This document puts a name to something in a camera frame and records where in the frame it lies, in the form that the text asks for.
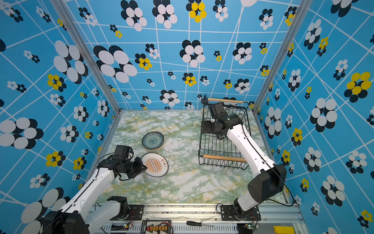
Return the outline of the white plate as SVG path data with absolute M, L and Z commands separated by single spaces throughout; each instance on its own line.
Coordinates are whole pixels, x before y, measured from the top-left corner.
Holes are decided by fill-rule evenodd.
M 142 162 L 147 167 L 145 173 L 154 178 L 160 178 L 169 170 L 168 161 L 160 154 L 146 153 L 142 156 Z
M 165 142 L 165 138 L 160 132 L 149 132 L 142 138 L 142 145 L 144 148 L 150 151 L 160 149 Z

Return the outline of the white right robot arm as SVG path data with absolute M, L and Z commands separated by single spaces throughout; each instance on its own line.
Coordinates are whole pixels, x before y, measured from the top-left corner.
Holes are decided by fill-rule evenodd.
M 235 199 L 233 209 L 239 220 L 246 219 L 256 206 L 282 192 L 285 186 L 286 168 L 277 165 L 258 146 L 237 114 L 228 114 L 222 102 L 208 104 L 214 122 L 208 122 L 211 133 L 227 137 L 249 165 L 254 178 L 247 191 Z

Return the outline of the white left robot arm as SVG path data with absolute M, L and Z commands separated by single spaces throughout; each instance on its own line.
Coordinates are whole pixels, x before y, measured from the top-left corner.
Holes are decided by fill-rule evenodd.
M 112 196 L 94 212 L 96 200 L 123 174 L 133 179 L 147 170 L 140 157 L 133 156 L 129 146 L 118 145 L 114 153 L 99 162 L 95 172 L 83 188 L 57 211 L 50 211 L 42 223 L 43 234 L 94 234 L 110 219 L 127 218 L 131 214 L 126 197 Z

